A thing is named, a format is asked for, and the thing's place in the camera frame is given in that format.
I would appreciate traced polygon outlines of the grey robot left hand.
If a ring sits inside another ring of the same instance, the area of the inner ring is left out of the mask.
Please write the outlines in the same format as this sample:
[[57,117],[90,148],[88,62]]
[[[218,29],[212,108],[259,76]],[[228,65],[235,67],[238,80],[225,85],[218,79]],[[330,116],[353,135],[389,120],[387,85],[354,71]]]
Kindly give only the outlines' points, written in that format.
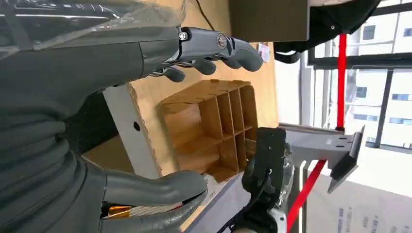
[[1,59],[1,232],[178,232],[206,196],[200,174],[152,180],[104,170],[71,152],[64,121],[98,91],[152,75],[180,82],[175,65],[209,74],[216,60],[248,71],[262,66],[247,42],[177,26],[96,32]]

